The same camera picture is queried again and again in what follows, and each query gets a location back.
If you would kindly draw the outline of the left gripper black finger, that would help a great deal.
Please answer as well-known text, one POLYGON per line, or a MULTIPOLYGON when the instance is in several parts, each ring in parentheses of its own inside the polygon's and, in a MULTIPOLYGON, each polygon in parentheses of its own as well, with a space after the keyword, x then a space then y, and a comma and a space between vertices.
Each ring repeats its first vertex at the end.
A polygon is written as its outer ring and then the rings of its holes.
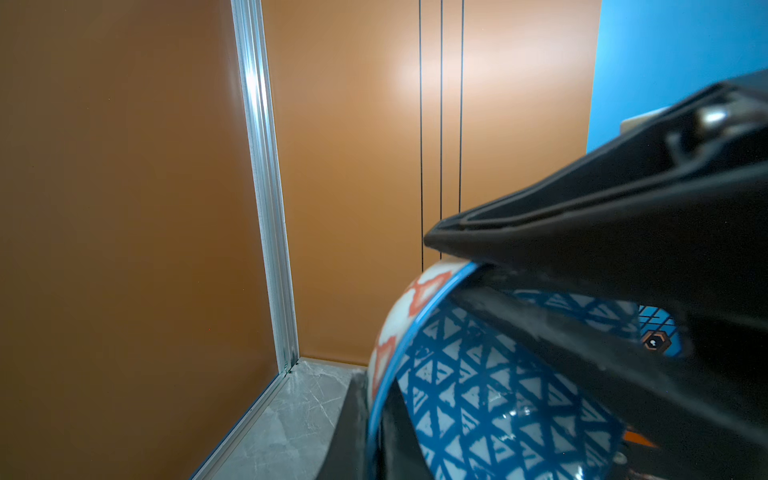
POLYGON ((366 456, 367 377, 355 373, 347 389, 318 479, 430 479, 432 473, 420 448, 398 384, 388 392, 374 456, 366 456))

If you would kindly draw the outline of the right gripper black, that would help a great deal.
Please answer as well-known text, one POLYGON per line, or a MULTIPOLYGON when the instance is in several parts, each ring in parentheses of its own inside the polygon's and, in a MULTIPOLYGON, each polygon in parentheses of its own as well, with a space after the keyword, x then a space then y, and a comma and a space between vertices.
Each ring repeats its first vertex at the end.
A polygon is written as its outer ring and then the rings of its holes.
POLYGON ((453 294, 701 479, 767 475, 767 75, 715 83, 545 180, 440 221, 475 261, 453 294), (527 305, 514 288, 668 312, 682 353, 527 305))

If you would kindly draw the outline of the dark blue geometric bowl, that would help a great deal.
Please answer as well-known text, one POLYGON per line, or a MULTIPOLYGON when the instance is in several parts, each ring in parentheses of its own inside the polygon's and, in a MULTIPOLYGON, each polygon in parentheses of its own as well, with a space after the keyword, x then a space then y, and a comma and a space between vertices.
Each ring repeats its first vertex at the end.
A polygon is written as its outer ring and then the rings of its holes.
POLYGON ((674 478, 649 440, 450 299, 478 272, 462 271, 406 333, 369 406, 366 456, 398 384, 430 479, 674 478))

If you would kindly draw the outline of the red patterned bowl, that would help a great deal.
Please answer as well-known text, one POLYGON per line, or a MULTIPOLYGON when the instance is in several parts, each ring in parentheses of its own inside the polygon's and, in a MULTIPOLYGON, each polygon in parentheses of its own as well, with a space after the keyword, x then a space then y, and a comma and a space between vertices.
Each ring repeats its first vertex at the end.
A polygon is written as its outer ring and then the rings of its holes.
POLYGON ((384 384, 387 371, 395 363, 398 347, 419 315, 427 311, 427 306, 435 302, 441 292, 460 282, 462 271, 472 272, 475 267, 466 259, 443 258, 416 277, 396 300, 379 330, 368 364, 367 400, 370 407, 384 384))

